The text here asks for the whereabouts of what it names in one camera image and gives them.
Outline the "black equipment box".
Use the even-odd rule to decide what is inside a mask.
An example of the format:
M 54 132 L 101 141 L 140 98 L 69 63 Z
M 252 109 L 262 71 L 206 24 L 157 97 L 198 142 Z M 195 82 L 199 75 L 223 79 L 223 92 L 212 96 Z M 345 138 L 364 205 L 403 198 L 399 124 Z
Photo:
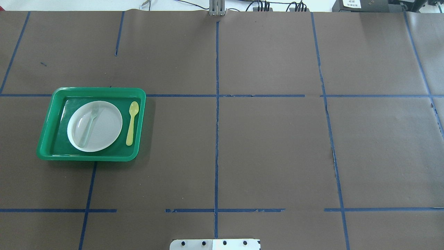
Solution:
M 389 0 L 336 0 L 332 12 L 399 13 L 404 9 Z

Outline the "white round plate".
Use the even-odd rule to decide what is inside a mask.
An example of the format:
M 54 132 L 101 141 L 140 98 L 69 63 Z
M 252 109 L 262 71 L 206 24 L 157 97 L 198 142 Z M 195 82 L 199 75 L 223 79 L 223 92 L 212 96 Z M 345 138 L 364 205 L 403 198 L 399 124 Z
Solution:
M 79 141 L 90 119 L 92 106 L 98 102 L 99 115 L 92 124 L 92 129 L 85 147 L 79 147 Z M 67 134 L 71 145 L 82 152 L 98 152 L 113 144 L 119 137 L 123 118 L 118 108 L 107 101 L 92 101 L 76 109 L 68 122 Z

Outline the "aluminium frame post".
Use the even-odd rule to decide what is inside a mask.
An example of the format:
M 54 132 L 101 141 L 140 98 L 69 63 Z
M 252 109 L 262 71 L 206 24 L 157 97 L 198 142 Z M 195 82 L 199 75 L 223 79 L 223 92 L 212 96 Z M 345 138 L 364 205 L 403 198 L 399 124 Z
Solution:
M 210 16 L 225 16 L 226 7 L 225 0 L 209 0 Z

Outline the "green plastic tray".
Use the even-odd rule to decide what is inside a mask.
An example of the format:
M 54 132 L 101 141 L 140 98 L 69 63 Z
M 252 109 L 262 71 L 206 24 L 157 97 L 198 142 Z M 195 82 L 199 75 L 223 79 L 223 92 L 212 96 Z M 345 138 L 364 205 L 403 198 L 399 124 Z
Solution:
M 43 160 L 127 162 L 140 147 L 146 93 L 137 87 L 61 87 L 36 154 Z

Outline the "brown paper table cover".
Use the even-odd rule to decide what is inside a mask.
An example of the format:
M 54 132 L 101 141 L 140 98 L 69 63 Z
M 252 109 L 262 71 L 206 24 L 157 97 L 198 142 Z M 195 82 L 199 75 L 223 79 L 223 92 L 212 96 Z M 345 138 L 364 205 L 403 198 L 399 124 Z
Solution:
M 146 93 L 138 155 L 79 156 L 93 96 Z M 1 12 L 1 249 L 443 249 L 443 14 Z

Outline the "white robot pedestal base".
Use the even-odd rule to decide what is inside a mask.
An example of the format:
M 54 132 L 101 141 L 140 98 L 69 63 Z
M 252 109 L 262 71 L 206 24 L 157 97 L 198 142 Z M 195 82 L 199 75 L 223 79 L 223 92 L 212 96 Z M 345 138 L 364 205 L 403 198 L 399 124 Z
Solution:
M 176 239 L 170 250 L 260 250 L 259 239 Z

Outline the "yellow plastic spoon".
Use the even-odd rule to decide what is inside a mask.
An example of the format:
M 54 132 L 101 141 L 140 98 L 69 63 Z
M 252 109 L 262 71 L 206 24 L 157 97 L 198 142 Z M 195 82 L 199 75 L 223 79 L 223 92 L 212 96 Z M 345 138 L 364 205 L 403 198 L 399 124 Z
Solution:
M 126 145 L 131 146 L 134 142 L 135 116 L 139 112 L 139 104 L 133 101 L 129 106 L 130 121 L 127 130 Z

